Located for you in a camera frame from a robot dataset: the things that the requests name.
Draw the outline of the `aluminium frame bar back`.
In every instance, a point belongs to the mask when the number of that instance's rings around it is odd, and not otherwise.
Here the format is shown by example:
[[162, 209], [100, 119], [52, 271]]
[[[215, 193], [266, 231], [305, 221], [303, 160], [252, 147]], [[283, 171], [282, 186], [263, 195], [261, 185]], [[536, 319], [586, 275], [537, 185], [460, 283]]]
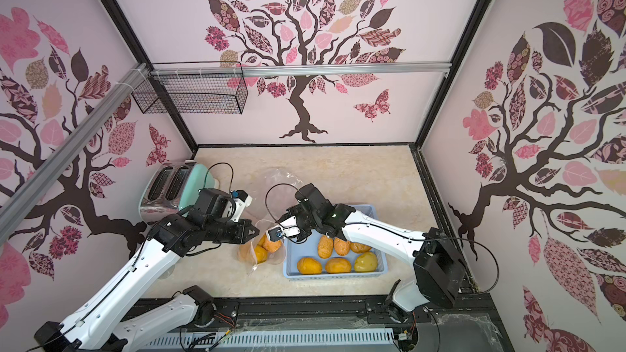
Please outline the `aluminium frame bar back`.
[[344, 75], [365, 73], [448, 73], [452, 64], [443, 61], [400, 62], [385, 64], [353, 65], [285, 65], [285, 66], [234, 66], [197, 68], [156, 68], [151, 71], [155, 77], [183, 75], [239, 76], [242, 78], [275, 76]]

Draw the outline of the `white vent strip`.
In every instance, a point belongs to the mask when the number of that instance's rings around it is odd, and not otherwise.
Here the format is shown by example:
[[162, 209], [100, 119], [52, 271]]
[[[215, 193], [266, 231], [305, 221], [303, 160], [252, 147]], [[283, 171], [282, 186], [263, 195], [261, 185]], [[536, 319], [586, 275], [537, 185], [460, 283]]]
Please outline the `white vent strip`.
[[393, 331], [390, 329], [321, 329], [321, 330], [266, 330], [168, 332], [140, 347], [141, 351], [285, 351], [302, 348], [381, 346], [396, 350]]

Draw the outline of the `clear zipper bag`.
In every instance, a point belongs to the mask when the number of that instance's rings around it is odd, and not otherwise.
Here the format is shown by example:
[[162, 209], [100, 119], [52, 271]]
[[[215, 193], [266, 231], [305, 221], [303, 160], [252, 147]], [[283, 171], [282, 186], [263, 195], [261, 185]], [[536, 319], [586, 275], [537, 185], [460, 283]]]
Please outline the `clear zipper bag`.
[[277, 252], [269, 254], [267, 262], [257, 264], [254, 258], [254, 247], [260, 245], [261, 239], [266, 236], [267, 230], [276, 227], [276, 221], [289, 207], [296, 204], [295, 192], [303, 182], [295, 174], [282, 167], [272, 167], [256, 172], [246, 190], [253, 198], [252, 205], [246, 209], [244, 216], [252, 220], [259, 229], [259, 235], [249, 243], [240, 247], [238, 260], [247, 267], [247, 273], [252, 274], [260, 267], [278, 266], [286, 259], [286, 240]]

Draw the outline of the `mint green toaster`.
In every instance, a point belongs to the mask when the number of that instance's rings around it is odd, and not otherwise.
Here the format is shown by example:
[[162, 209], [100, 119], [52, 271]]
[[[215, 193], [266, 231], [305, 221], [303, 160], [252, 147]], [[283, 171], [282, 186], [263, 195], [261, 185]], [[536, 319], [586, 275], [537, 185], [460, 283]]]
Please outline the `mint green toaster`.
[[195, 161], [162, 164], [145, 188], [139, 205], [140, 217], [148, 225], [193, 205], [203, 188], [219, 188], [208, 167]]

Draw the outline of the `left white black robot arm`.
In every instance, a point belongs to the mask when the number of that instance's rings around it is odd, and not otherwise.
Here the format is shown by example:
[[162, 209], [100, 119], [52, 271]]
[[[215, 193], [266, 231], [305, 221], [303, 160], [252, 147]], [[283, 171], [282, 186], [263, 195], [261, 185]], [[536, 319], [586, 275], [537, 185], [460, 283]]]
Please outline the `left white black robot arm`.
[[184, 325], [210, 325], [213, 297], [194, 285], [133, 319], [125, 316], [144, 293], [204, 242], [245, 244], [259, 235], [241, 217], [253, 199], [245, 191], [203, 188], [193, 205], [154, 224], [146, 241], [122, 269], [87, 303], [61, 322], [47, 322], [34, 334], [44, 351], [137, 351]]

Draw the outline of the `light blue plastic basket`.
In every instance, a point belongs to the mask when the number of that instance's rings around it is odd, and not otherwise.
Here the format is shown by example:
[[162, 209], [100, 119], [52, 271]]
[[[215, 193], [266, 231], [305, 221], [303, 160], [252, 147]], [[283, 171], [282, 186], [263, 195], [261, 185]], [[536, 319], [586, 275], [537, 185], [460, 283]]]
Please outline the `light blue plastic basket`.
[[[360, 256], [365, 253], [354, 252], [351, 248], [345, 254], [339, 254], [332, 244], [332, 252], [329, 257], [319, 256], [319, 243], [324, 238], [317, 231], [313, 231], [304, 243], [295, 244], [286, 242], [286, 259], [283, 263], [283, 275], [288, 280], [323, 280], [323, 279], [341, 279], [341, 278], [363, 278], [363, 277], [379, 277], [385, 275], [389, 271], [386, 255], [380, 250], [370, 249], [368, 252], [376, 257], [375, 268], [371, 271], [357, 271], [355, 264]], [[304, 258], [312, 258], [321, 266], [321, 272], [317, 274], [305, 274], [300, 272], [298, 264]], [[336, 258], [341, 258], [350, 263], [350, 272], [329, 273], [326, 270], [326, 264], [332, 262]]]

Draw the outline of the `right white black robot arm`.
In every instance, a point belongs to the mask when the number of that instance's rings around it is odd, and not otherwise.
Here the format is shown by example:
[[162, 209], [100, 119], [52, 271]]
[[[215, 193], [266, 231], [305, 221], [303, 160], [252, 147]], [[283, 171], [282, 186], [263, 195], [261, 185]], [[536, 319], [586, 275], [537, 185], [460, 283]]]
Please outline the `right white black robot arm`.
[[390, 291], [390, 306], [404, 312], [431, 303], [453, 309], [461, 297], [461, 285], [469, 273], [456, 242], [432, 227], [409, 231], [383, 223], [352, 205], [334, 205], [313, 184], [296, 190], [297, 204], [277, 219], [268, 233], [270, 241], [287, 239], [302, 244], [315, 231], [329, 238], [365, 244], [412, 267], [413, 276], [400, 280]]

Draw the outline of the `aluminium frame bar left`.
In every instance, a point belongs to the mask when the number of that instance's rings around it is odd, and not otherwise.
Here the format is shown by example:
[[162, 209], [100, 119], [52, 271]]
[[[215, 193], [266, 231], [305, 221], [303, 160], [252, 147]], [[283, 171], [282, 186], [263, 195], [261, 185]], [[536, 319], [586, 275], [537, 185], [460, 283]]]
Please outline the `aluminium frame bar left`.
[[11, 233], [37, 205], [73, 159], [86, 147], [88, 141], [113, 115], [113, 112], [132, 91], [147, 80], [149, 70], [146, 64], [138, 63], [130, 69], [102, 99], [94, 111], [73, 130], [65, 141], [36, 169], [31, 179], [25, 181], [1, 208], [1, 242], [5, 243]]

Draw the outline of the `yellow green potato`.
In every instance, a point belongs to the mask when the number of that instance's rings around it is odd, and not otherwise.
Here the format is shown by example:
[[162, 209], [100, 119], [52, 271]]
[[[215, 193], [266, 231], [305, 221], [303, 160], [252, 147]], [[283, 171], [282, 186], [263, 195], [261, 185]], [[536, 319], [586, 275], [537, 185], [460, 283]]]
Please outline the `yellow green potato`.
[[372, 252], [360, 254], [355, 259], [353, 269], [358, 273], [374, 272], [378, 268], [378, 256]]

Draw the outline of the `aluminium frame bar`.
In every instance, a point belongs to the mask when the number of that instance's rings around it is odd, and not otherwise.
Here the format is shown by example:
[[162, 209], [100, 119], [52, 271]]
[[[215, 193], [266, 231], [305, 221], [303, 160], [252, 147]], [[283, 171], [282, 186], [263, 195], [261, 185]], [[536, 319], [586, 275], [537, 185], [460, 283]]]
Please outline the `aluminium frame bar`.
[[73, 130], [65, 141], [36, 169], [31, 179], [25, 181], [1, 208], [1, 242], [5, 243], [11, 233], [37, 205], [73, 159], [86, 147], [88, 141], [113, 115], [113, 112], [132, 91], [147, 80], [149, 70], [146, 64], [138, 63], [130, 69], [102, 99], [94, 111]]
[[385, 64], [353, 65], [285, 65], [285, 66], [234, 66], [197, 68], [156, 68], [151, 71], [155, 77], [183, 75], [239, 76], [242, 78], [275, 76], [344, 75], [365, 73], [448, 73], [452, 64], [443, 61], [400, 62]]

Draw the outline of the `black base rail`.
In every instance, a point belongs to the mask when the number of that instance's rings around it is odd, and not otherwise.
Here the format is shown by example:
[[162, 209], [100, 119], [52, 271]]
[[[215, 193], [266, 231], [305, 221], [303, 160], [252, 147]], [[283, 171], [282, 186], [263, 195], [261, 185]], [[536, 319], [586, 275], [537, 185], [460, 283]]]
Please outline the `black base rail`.
[[[395, 351], [512, 351], [514, 348], [492, 299], [487, 296], [463, 296], [453, 309], [427, 304], [410, 314], [392, 308], [390, 301], [384, 295], [216, 298], [215, 319], [210, 325], [189, 324], [169, 332], [390, 329]], [[133, 319], [164, 303], [164, 298], [142, 299], [125, 318]], [[392, 350], [378, 346], [285, 351]]]

